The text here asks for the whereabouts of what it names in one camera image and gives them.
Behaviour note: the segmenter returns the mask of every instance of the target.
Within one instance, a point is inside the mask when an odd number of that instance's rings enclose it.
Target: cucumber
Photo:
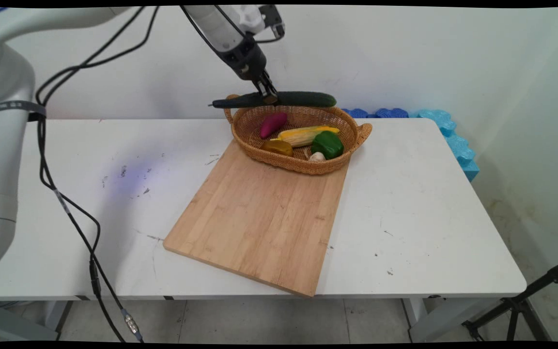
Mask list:
[[[303,106],[316,108],[330,108],[337,103],[332,95],[321,92],[287,91],[277,92],[275,106]],[[212,102],[212,106],[219,109],[250,108],[266,106],[259,93],[249,93],[232,99],[219,99]]]

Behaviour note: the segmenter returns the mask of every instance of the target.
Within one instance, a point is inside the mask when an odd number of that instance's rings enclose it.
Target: wooden cutting board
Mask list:
[[[232,141],[163,246],[312,297],[347,170],[284,170],[251,159]]]

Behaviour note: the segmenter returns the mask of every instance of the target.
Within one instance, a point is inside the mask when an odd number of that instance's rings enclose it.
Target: garlic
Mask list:
[[[322,154],[321,152],[316,152],[313,153],[310,156],[310,161],[325,161],[326,159],[324,158],[324,154]]]

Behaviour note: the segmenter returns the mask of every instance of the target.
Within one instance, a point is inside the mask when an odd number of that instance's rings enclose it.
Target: foam block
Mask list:
[[[456,129],[456,123],[451,121],[451,115],[446,111],[423,109],[412,115],[412,117],[425,117],[426,119],[434,120],[445,137],[451,136]]]
[[[366,119],[367,118],[367,112],[364,111],[363,109],[342,109],[343,111],[345,111],[346,113],[348,113],[350,116],[352,116],[354,119]]]
[[[469,182],[475,179],[475,176],[479,173],[479,167],[474,161],[469,162],[467,166],[464,166],[462,170],[465,172],[466,177],[469,179]]]
[[[475,152],[469,148],[469,141],[463,139],[454,132],[451,136],[445,137],[449,148],[451,148],[453,155],[458,159],[461,167],[468,166],[475,157]]]
[[[393,108],[391,110],[386,108],[380,108],[376,111],[376,117],[381,117],[385,119],[390,117],[408,117],[408,112],[399,108]]]

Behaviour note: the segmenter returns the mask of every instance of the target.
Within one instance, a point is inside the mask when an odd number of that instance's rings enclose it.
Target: purple sweet potato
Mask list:
[[[288,115],[284,112],[277,112],[268,115],[260,127],[260,137],[266,138],[273,132],[281,128],[288,121]]]

